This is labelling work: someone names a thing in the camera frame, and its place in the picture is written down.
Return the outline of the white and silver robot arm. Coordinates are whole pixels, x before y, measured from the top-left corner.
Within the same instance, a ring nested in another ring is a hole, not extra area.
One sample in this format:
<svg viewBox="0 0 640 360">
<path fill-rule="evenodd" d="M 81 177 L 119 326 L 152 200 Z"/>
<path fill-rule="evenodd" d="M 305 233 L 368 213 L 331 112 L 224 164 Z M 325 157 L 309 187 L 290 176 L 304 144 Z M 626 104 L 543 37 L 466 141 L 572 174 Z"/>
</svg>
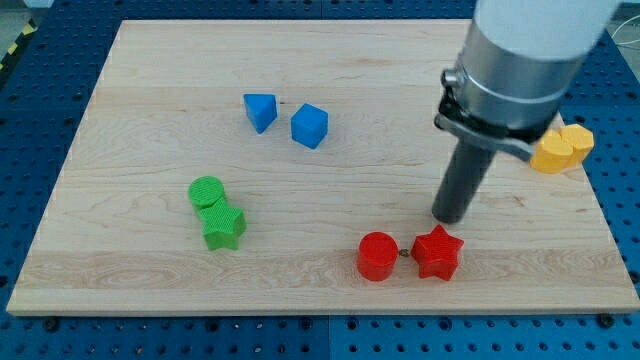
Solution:
<svg viewBox="0 0 640 360">
<path fill-rule="evenodd" d="M 619 0 L 482 0 L 455 64 L 443 71 L 434 120 L 467 161 L 505 152 L 523 161 Z"/>
</svg>

